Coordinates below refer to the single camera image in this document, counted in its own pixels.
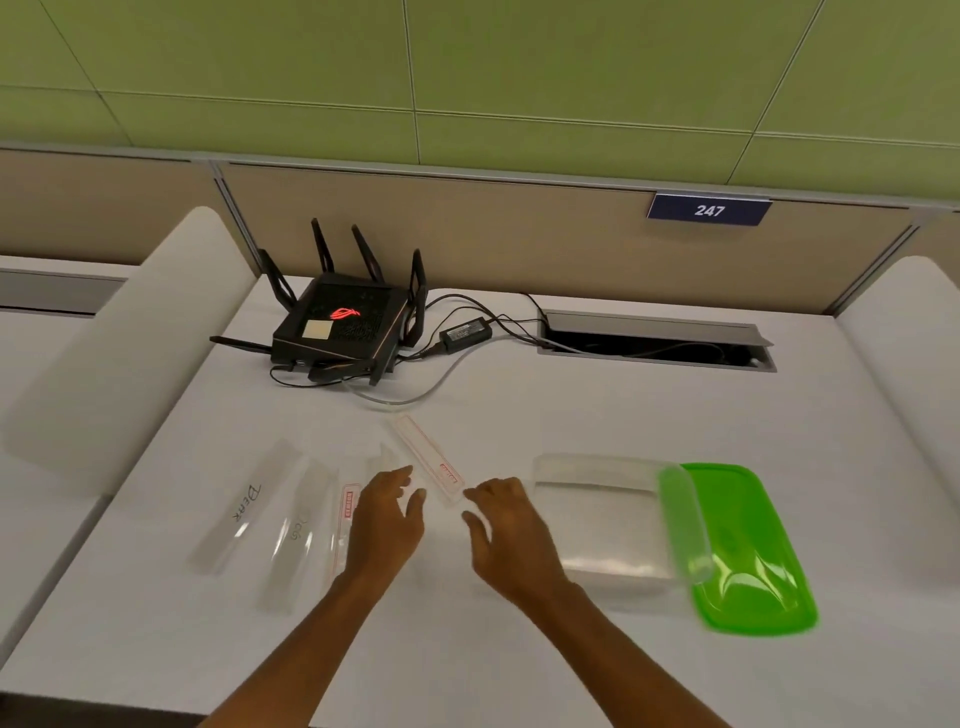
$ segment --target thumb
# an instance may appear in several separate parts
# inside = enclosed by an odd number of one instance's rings
[[[426,500],[426,491],[418,488],[407,501],[407,518],[423,523],[423,502]]]
[[[473,551],[473,566],[483,564],[490,555],[490,541],[487,539],[487,529],[476,514],[464,511],[461,514],[467,528],[470,530],[470,550]]]

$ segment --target floor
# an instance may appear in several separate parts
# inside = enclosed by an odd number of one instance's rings
[[[194,728],[202,716],[0,695],[2,728]]]

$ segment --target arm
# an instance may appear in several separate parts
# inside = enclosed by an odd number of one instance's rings
[[[729,728],[646,655],[570,582],[546,523],[516,478],[464,495],[473,568],[530,618],[564,656],[614,728]]]
[[[310,722],[373,606],[423,535],[424,490],[400,511],[412,468],[379,473],[353,515],[347,565],[326,596],[213,714],[203,728],[301,728]]]

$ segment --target green plastic lid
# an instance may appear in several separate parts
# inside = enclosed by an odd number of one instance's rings
[[[800,561],[759,478],[738,465],[690,463],[713,549],[713,576],[693,601],[715,630],[773,636],[817,623]]]

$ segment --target green wall panel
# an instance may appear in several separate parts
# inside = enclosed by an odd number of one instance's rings
[[[45,2],[101,90],[411,108],[401,0]]]
[[[90,90],[39,0],[0,0],[0,85]]]
[[[106,93],[139,147],[417,163],[413,113]]]
[[[817,0],[407,0],[417,108],[752,131]]]
[[[129,144],[93,91],[0,86],[0,139],[63,144]]]
[[[960,143],[960,2],[828,0],[761,129]]]
[[[960,200],[960,148],[755,136],[731,183]]]
[[[684,182],[725,182],[743,133],[418,113],[423,164]]]

